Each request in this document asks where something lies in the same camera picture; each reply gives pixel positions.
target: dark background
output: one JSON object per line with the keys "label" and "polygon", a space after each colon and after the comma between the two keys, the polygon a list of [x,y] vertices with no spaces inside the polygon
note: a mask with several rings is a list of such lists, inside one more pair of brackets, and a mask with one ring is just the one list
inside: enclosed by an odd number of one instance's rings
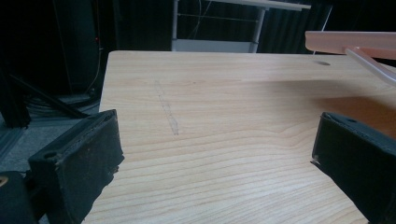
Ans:
{"label": "dark background", "polygon": [[[201,13],[208,2],[202,0]],[[304,31],[394,32],[394,1],[305,0],[294,12],[265,14],[259,53],[311,53]],[[179,13],[199,15],[199,1],[180,0]],[[257,8],[213,2],[207,16],[255,20]],[[170,50],[172,0],[7,0],[0,3],[0,50],[7,71],[51,94],[100,94],[111,50]],[[254,22],[178,18],[178,38],[251,41]]]}

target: wooden table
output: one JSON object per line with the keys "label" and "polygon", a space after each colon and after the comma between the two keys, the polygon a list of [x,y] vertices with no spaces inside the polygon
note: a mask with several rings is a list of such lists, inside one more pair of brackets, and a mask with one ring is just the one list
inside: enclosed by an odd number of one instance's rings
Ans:
{"label": "wooden table", "polygon": [[367,223],[310,163],[319,116],[396,137],[396,88],[347,56],[116,51],[112,108],[125,161],[85,223]]}

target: floor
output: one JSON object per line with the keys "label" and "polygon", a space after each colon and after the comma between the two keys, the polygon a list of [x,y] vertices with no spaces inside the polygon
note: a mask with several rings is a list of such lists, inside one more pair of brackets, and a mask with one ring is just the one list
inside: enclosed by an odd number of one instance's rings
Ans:
{"label": "floor", "polygon": [[[84,113],[99,111],[99,104],[82,108]],[[29,170],[27,159],[62,133],[77,124],[80,119],[43,117],[31,114],[28,128],[9,129],[0,114],[0,172]],[[43,217],[40,224],[47,224]]]}

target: pencil mark on table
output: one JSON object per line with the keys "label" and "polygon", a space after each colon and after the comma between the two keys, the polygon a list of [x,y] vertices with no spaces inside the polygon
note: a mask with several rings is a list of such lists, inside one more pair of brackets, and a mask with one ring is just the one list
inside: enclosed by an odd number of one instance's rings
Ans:
{"label": "pencil mark on table", "polygon": [[163,106],[163,111],[168,118],[169,125],[171,126],[173,134],[178,135],[177,121],[172,114],[171,106],[163,97],[165,93],[163,92],[163,87],[161,86],[159,80],[155,80],[155,91],[158,93],[158,98],[160,99],[161,105]]}

